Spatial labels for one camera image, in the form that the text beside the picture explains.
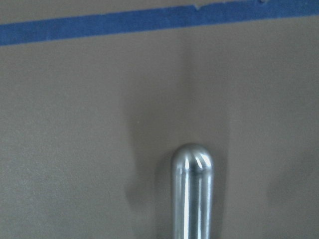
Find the steel muddler black tip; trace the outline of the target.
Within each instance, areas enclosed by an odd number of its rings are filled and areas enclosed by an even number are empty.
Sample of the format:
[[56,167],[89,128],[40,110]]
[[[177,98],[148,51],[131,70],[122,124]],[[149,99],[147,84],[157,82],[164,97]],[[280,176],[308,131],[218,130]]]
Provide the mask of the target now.
[[202,145],[179,147],[171,159],[172,237],[208,239],[211,232],[214,163]]

